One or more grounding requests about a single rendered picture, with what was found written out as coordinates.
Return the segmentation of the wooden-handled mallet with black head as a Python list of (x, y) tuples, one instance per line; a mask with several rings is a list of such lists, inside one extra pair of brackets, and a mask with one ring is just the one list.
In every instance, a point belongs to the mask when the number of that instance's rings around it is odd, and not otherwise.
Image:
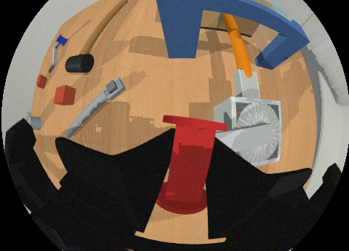
[(91, 68), (94, 65), (94, 58), (88, 53), (91, 50), (92, 45), (102, 30), (104, 30), (104, 27), (106, 27), (108, 22), (111, 21), (111, 18), (113, 18), (113, 16), (116, 15), (116, 13), (126, 3), (128, 3), (128, 0), (121, 0), (118, 4), (116, 4), (113, 9), (111, 9), (110, 12), (102, 19), (98, 26), (96, 26), (95, 30), (93, 30), (93, 33), (91, 33), (87, 39), (87, 42), (85, 42), (84, 47), (81, 48), (79, 55), (70, 56), (70, 58), (67, 59), (65, 64), (67, 73), (88, 73), (88, 71), (91, 71)]

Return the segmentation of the orange-red cube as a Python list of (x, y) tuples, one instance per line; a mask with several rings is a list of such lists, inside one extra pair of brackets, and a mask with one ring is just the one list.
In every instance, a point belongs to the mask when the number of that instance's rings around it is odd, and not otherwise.
[(58, 105), (73, 105), (75, 102), (76, 89), (68, 85), (56, 88), (55, 102)]
[(41, 74), (39, 74), (39, 77), (37, 79), (37, 87), (40, 87), (41, 89), (44, 89), (44, 85), (46, 85), (47, 83), (47, 78), (45, 76), (41, 76)]

